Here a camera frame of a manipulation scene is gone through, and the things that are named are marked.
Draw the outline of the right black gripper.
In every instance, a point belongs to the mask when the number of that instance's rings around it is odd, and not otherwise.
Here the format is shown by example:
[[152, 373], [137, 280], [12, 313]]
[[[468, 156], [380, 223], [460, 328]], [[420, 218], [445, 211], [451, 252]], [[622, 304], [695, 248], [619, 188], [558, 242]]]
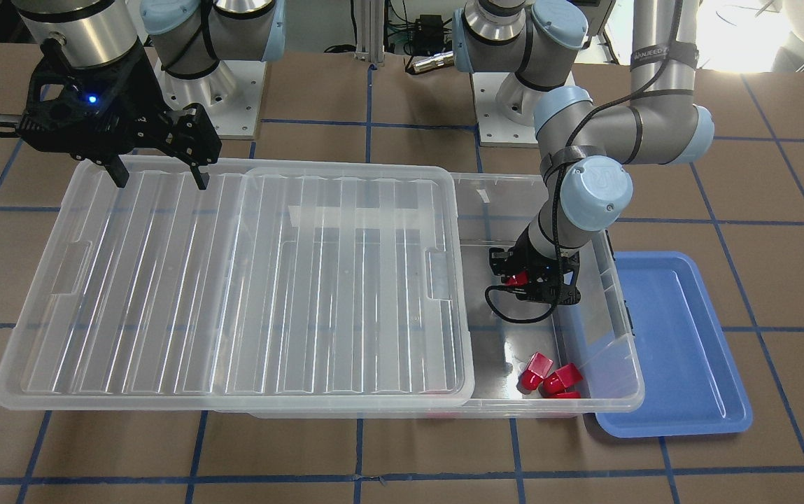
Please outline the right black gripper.
[[202, 169], [218, 162], [222, 142], [201, 104], [172, 111], [165, 103], [142, 43], [101, 66], [78, 68], [59, 42], [41, 43], [43, 57], [29, 83], [17, 135], [40, 152], [111, 158], [104, 169], [117, 188], [129, 170], [118, 154], [155, 148], [184, 162], [200, 190], [209, 186]]

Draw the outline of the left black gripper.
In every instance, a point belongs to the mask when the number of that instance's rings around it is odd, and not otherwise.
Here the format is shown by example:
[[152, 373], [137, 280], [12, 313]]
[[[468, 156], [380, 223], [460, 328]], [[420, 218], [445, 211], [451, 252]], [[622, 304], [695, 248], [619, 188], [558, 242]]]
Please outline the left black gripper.
[[488, 261], [495, 277], [526, 278], [514, 289], [517, 300], [549, 305], [577, 305], [581, 301], [577, 288], [580, 253], [547, 258], [530, 243], [527, 229], [511, 248], [490, 248]]

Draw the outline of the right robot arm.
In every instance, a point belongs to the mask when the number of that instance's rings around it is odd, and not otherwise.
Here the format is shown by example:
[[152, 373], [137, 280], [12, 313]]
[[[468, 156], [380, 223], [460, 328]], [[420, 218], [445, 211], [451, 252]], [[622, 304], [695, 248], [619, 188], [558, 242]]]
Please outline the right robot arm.
[[[202, 99], [177, 111], [123, 1], [15, 1], [43, 57], [21, 115], [0, 121], [7, 137], [66, 153], [127, 185], [121, 155], [151, 148], [187, 164], [199, 189], [222, 143]], [[225, 60], [274, 61], [285, 48], [283, 1], [143, 1], [139, 12], [161, 68], [198, 80]]]

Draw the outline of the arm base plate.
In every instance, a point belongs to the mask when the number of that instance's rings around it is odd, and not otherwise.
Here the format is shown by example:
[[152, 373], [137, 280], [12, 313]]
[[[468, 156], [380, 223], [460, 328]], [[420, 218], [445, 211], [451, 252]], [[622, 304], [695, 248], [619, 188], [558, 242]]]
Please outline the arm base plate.
[[200, 104], [223, 139], [254, 140], [267, 67], [265, 62], [222, 61], [208, 76], [185, 80], [169, 76], [157, 61], [155, 73], [165, 102], [175, 111]]
[[471, 75], [473, 104], [482, 146], [533, 148], [534, 109], [545, 95], [523, 84], [515, 73], [481, 71]]

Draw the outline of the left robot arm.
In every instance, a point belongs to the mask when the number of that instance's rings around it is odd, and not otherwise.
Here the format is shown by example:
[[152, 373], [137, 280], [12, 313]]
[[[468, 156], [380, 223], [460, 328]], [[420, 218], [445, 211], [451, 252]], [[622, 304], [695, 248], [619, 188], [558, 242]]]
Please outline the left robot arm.
[[711, 112], [695, 103], [697, 1], [636, 1], [631, 90], [597, 105], [567, 83], [589, 22], [568, 1], [469, 1], [453, 14], [459, 71], [503, 71], [525, 90], [546, 202], [489, 265], [497, 291], [520, 301], [574, 305], [579, 251], [634, 195], [629, 164], [684, 164], [707, 152]]

